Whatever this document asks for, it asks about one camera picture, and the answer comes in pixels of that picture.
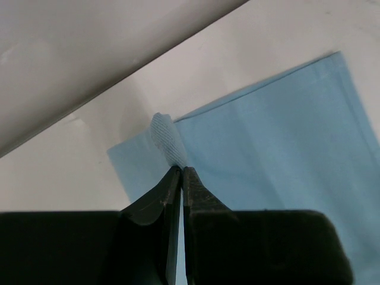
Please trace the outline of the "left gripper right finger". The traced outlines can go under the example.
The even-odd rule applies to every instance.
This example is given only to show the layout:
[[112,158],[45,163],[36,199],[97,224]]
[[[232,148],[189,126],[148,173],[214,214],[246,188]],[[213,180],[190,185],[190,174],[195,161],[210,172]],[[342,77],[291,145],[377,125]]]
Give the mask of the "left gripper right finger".
[[238,284],[239,268],[229,230],[236,214],[201,182],[193,167],[183,171],[183,225],[188,284]]

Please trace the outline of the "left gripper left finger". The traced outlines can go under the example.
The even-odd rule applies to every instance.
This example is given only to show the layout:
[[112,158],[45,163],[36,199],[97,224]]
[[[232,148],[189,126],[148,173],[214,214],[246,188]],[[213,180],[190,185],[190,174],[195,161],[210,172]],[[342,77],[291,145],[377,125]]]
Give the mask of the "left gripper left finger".
[[118,284],[175,284],[181,170],[171,167],[150,191],[121,212]]

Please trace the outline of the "light blue trousers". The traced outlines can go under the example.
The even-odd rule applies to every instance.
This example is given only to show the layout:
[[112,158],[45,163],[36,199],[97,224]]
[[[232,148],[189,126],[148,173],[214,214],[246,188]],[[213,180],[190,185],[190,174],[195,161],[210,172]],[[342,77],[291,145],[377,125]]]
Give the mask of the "light blue trousers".
[[132,202],[178,164],[234,210],[320,211],[354,282],[379,283],[379,142],[340,52],[176,121],[156,115],[107,153]]

